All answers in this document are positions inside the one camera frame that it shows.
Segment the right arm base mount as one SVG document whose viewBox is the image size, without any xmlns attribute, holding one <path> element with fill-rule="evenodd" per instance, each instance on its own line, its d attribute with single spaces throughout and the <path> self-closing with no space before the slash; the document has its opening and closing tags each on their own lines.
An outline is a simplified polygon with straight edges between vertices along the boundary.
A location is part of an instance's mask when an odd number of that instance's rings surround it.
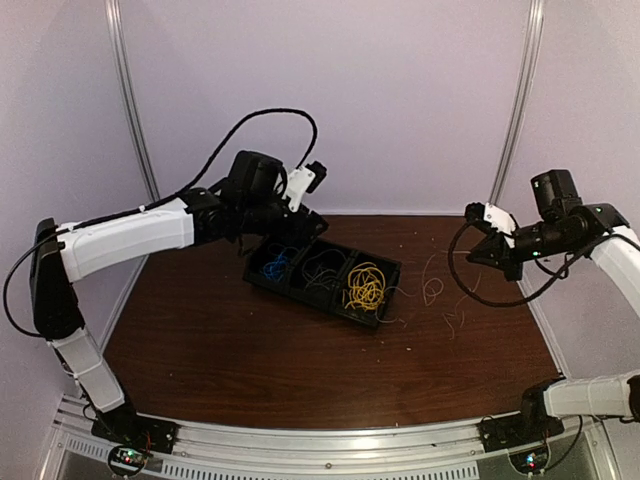
<svg viewBox="0 0 640 480">
<path fill-rule="evenodd" d="M 527 425 L 521 414 L 483 417 L 478 432 L 486 453 L 506 451 L 512 467 L 520 474 L 541 474 L 550 464 L 549 440 L 565 431 L 557 419 L 541 425 Z"/>
</svg>

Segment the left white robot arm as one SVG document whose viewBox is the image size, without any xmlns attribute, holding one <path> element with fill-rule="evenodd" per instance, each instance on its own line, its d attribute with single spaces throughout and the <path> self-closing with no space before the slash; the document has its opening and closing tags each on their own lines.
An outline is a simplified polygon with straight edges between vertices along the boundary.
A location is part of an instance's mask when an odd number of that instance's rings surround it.
<svg viewBox="0 0 640 480">
<path fill-rule="evenodd" d="M 219 240 L 240 242 L 245 235 L 308 243 L 328 225 L 303 198 L 326 175 L 318 161 L 287 171 L 273 157 L 241 151 L 229 174 L 209 188 L 188 186 L 154 205 L 85 222 L 41 221 L 33 246 L 19 258 L 31 263 L 34 325 L 19 333 L 44 339 L 105 415 L 106 429 L 123 444 L 137 442 L 143 421 L 89 333 L 74 283 L 139 257 Z"/>
</svg>

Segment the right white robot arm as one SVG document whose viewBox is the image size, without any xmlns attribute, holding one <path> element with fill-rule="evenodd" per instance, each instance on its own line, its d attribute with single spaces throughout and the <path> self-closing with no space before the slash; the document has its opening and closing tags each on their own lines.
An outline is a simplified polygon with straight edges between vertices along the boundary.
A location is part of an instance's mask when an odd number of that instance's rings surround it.
<svg viewBox="0 0 640 480">
<path fill-rule="evenodd" d="M 591 260 L 622 293 L 633 309 L 639 307 L 639 238 L 629 222 L 608 203 L 586 204 L 572 175 L 550 170 L 532 178 L 531 186 L 540 221 L 517 224 L 512 214 L 490 203 L 470 203 L 464 213 L 466 227 L 483 233 L 467 255 L 470 263 L 494 268 L 508 281 L 519 281 L 528 261 L 562 254 L 563 265 L 538 290 L 521 299 L 527 304 L 566 277 L 580 259 Z M 565 416 L 639 419 L 639 373 L 586 379 L 551 380 L 528 389 L 512 430 L 519 440 L 535 440 Z"/>
</svg>

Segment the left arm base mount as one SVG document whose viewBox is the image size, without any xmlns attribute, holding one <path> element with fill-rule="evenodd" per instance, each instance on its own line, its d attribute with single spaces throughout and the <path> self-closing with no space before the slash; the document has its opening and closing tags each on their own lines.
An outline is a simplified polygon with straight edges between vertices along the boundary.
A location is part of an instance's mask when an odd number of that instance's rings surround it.
<svg viewBox="0 0 640 480">
<path fill-rule="evenodd" d="M 171 454 L 178 425 L 166 420 L 138 417 L 129 433 L 116 433 L 101 420 L 94 420 L 91 434 L 113 443 L 106 457 L 107 467 L 119 477 L 133 477 L 152 466 L 159 454 Z"/>
</svg>

